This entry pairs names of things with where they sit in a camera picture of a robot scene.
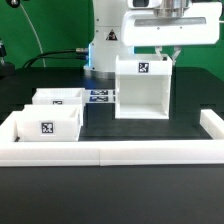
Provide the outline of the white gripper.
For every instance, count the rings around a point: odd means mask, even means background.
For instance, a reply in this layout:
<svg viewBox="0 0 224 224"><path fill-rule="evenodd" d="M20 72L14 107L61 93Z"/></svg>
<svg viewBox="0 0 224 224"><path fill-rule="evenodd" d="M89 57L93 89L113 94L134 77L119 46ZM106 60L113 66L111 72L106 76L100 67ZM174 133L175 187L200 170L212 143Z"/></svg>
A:
<svg viewBox="0 0 224 224"><path fill-rule="evenodd" d="M153 10L129 10L121 26L121 40L126 46L155 46L163 60L162 46L174 46L172 63L182 45L215 44L219 40L220 2L193 3L182 17L161 18Z"/></svg>

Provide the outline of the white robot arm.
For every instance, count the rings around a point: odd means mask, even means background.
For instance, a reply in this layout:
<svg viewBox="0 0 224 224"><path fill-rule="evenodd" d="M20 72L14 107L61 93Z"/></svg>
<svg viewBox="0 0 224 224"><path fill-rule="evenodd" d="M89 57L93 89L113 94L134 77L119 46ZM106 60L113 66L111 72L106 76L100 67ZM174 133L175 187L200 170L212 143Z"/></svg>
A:
<svg viewBox="0 0 224 224"><path fill-rule="evenodd" d="M87 48L88 76L112 78L119 54L136 47L172 46L176 60L186 45L210 45L219 40L221 0L92 0L94 37Z"/></svg>

